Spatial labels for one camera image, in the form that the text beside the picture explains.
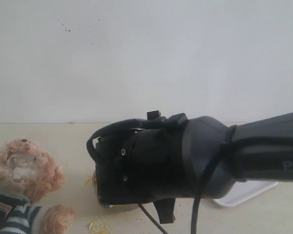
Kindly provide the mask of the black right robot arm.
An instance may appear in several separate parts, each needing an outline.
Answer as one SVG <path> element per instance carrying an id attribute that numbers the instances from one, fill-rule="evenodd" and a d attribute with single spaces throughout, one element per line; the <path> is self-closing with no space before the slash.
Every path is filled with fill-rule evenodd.
<path id="1" fill-rule="evenodd" d="M 154 203 L 160 223 L 172 223 L 177 198 L 219 199 L 250 180 L 293 182 L 293 113 L 228 127 L 154 111 L 97 130 L 86 148 L 102 205 Z"/>

